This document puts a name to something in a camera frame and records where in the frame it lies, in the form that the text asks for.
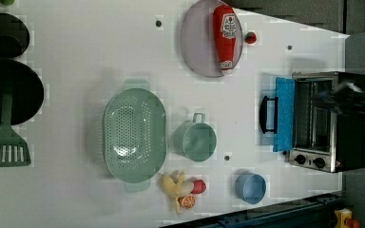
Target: toaster oven knob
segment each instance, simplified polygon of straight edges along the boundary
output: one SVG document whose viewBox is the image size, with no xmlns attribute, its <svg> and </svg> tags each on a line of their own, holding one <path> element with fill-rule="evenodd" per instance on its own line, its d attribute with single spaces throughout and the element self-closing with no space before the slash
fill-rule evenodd
<svg viewBox="0 0 365 228">
<path fill-rule="evenodd" d="M 306 157 L 304 157 L 303 155 L 297 155 L 295 161 L 299 164 L 304 164 L 306 162 Z"/>
<path fill-rule="evenodd" d="M 313 163 L 316 165 L 317 168 L 323 168 L 325 166 L 325 161 L 322 158 L 317 158 L 313 160 Z"/>
</svg>

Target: pink plate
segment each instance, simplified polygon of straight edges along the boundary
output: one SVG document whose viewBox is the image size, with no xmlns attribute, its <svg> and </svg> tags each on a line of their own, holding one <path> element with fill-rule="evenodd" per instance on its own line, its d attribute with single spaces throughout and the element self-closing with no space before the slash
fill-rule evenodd
<svg viewBox="0 0 365 228">
<path fill-rule="evenodd" d="M 202 76 L 223 76 L 213 35 L 213 10 L 222 5 L 225 4 L 219 0 L 201 0 L 188 10 L 182 21 L 182 56 L 188 66 Z M 242 52 L 242 30 L 239 20 L 236 20 L 236 27 L 233 66 L 239 61 Z"/>
</svg>

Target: green spatula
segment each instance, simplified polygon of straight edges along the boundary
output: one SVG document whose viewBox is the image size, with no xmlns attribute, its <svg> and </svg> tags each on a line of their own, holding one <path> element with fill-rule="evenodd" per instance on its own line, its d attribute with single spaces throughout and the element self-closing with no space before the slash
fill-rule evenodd
<svg viewBox="0 0 365 228">
<path fill-rule="evenodd" d="M 11 93 L 4 93 L 0 125 L 0 167 L 26 166 L 31 163 L 28 144 L 11 128 L 11 103 Z"/>
</svg>

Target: toaster oven handle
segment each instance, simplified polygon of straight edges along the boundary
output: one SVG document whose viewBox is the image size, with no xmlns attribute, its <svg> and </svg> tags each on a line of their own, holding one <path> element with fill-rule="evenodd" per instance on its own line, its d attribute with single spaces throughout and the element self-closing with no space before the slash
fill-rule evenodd
<svg viewBox="0 0 365 228">
<path fill-rule="evenodd" d="M 259 108 L 259 125 L 260 130 L 263 134 L 265 134 L 268 131 L 274 132 L 274 134 L 277 134 L 278 132 L 278 97 L 275 98 L 268 98 L 267 96 L 264 96 L 262 99 L 262 103 L 260 104 Z M 275 101 L 275 115 L 274 115 L 274 128 L 273 129 L 267 129 L 266 128 L 266 119 L 268 116 L 268 110 L 267 110 L 267 104 L 270 101 Z"/>
</svg>

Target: black pot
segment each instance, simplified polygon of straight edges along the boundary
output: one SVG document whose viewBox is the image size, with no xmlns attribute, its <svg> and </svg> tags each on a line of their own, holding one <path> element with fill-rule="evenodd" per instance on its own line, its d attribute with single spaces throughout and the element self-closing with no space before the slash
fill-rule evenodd
<svg viewBox="0 0 365 228">
<path fill-rule="evenodd" d="M 22 55 L 29 46 L 29 30 L 17 17 L 0 13 L 0 57 Z"/>
</svg>

